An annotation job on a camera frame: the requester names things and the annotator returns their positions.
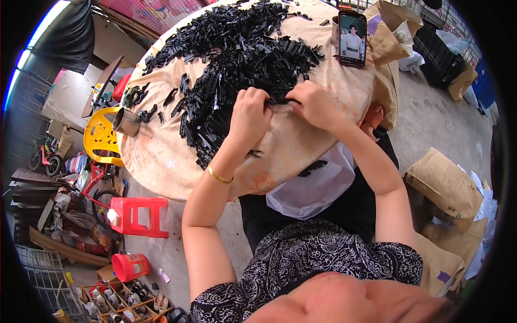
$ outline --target yellow plastic chair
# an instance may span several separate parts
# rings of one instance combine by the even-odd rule
[[[83,142],[86,153],[96,162],[124,167],[122,159],[118,157],[101,157],[94,154],[94,149],[119,153],[113,124],[104,116],[106,113],[116,113],[119,109],[120,106],[105,107],[94,113],[84,129]]]

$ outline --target red plastic bucket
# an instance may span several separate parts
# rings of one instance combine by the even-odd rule
[[[121,282],[129,282],[150,272],[149,261],[141,253],[130,255],[116,253],[111,257],[111,263],[115,275],[117,275]]]

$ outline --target red bicycle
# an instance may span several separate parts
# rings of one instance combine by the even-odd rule
[[[70,185],[71,190],[77,195],[83,195],[87,197],[92,202],[92,210],[94,212],[94,215],[96,215],[97,222],[104,228],[111,229],[110,220],[106,217],[108,214],[108,210],[110,209],[110,201],[113,197],[121,197],[120,194],[118,194],[114,190],[103,190],[100,192],[96,192],[93,194],[93,196],[90,196],[90,191],[92,188],[97,184],[100,180],[107,180],[111,173],[108,172],[108,164],[101,164],[100,166],[104,165],[104,168],[98,167],[96,161],[92,161],[90,166],[90,171],[92,174],[92,179],[86,187],[81,188],[77,187],[74,182],[74,184]]]

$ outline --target tablecloth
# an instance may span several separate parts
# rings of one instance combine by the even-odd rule
[[[254,2],[244,3],[241,8],[248,9]],[[343,67],[333,58],[338,50],[330,43],[332,23],[320,26],[325,19],[332,21],[338,10],[319,0],[298,0],[299,6],[290,3],[289,12],[301,11],[312,17],[312,21],[301,17],[288,17],[282,22],[282,36],[294,39],[301,37],[311,47],[322,45],[325,59],[316,68],[310,69],[310,80],[325,87],[353,122],[363,119],[370,105],[373,92],[374,64],[367,49],[366,66],[363,69]],[[176,95],[175,101],[163,108],[162,104],[184,72],[191,79],[190,84],[200,77],[206,64],[200,59],[185,64],[183,58],[173,59],[167,66],[142,76],[145,58],[155,55],[165,41],[177,29],[192,19],[211,10],[214,6],[235,3],[235,0],[222,0],[203,8],[181,20],[147,51],[137,64],[127,87],[143,86],[150,82],[148,95],[132,111],[150,110],[158,104],[158,111],[165,116],[165,124],[160,124],[154,116],[147,124],[142,123],[135,137],[117,134],[120,157],[129,173],[142,186],[161,196],[185,201],[192,191],[203,170],[196,164],[196,150],[187,146],[186,140],[179,136],[181,114],[171,118],[171,111],[183,95]],[[261,158],[248,156],[235,172],[230,187],[230,198],[245,194],[265,194],[281,183],[293,178],[330,149],[336,142],[329,133],[317,129],[295,115],[288,105],[273,107],[270,127],[262,140],[254,147],[261,150]]]

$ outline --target stainless steel mug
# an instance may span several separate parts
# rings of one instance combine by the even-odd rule
[[[332,17],[332,38],[330,43],[337,49],[339,49],[339,34],[338,16],[334,16]]]
[[[134,137],[140,130],[140,117],[128,109],[121,107],[113,118],[113,131]]]

